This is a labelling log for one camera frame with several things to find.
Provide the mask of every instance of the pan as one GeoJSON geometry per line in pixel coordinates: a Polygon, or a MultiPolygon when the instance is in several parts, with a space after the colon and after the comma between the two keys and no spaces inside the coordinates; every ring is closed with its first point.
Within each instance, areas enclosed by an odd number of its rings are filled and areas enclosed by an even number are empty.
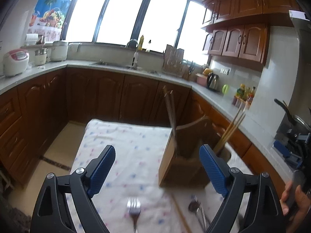
{"type": "Polygon", "coordinates": [[[302,118],[297,115],[292,115],[288,109],[288,107],[279,101],[278,99],[274,99],[274,102],[279,105],[282,109],[284,109],[286,116],[289,122],[293,125],[293,127],[297,128],[300,133],[308,134],[311,132],[311,127],[308,125],[302,118]]]}

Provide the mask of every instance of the fork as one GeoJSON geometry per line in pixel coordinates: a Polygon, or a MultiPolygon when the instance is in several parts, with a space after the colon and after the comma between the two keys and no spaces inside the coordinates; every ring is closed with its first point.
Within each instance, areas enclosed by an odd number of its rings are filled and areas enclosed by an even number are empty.
{"type": "Polygon", "coordinates": [[[134,232],[137,233],[137,220],[140,215],[140,201],[137,197],[130,197],[128,199],[126,207],[128,208],[128,213],[133,219],[134,232]]]}

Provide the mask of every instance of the human hand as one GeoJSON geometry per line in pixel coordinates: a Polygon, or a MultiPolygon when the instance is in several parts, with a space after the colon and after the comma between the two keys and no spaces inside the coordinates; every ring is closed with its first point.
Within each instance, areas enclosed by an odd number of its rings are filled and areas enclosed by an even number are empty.
{"type": "MultiPolygon", "coordinates": [[[[293,185],[292,181],[287,182],[285,185],[285,190],[282,193],[280,203],[282,206],[283,215],[287,215],[288,211],[289,211],[289,208],[285,202],[288,199],[289,192],[290,192],[292,185],[293,185]]],[[[295,191],[295,201],[296,201],[297,206],[298,206],[298,211],[295,215],[293,215],[289,219],[290,224],[286,228],[286,233],[294,233],[295,232],[295,230],[299,227],[299,225],[304,220],[305,216],[308,213],[309,207],[310,207],[310,200],[307,197],[307,195],[301,190],[300,185],[296,188],[296,191],[295,191]]]]}

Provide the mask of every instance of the knife block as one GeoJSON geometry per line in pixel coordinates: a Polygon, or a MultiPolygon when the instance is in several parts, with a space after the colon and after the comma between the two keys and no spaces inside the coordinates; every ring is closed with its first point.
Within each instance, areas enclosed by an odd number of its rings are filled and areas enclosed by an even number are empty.
{"type": "MultiPolygon", "coordinates": [[[[212,121],[204,116],[176,127],[176,137],[171,133],[159,167],[159,186],[204,188],[209,178],[199,160],[199,149],[203,144],[214,148],[220,136],[213,129],[212,121]]],[[[231,154],[221,149],[226,162],[231,154]]]]}

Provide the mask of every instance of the white rice cooker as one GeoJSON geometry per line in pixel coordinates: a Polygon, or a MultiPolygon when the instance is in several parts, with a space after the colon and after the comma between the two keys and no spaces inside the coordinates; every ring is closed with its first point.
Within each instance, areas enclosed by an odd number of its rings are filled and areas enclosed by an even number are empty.
{"type": "Polygon", "coordinates": [[[29,53],[23,49],[14,49],[3,56],[3,73],[14,76],[24,72],[29,61],[29,53]]]}
{"type": "Polygon", "coordinates": [[[68,42],[54,41],[51,50],[51,61],[64,61],[67,59],[68,42]]]}

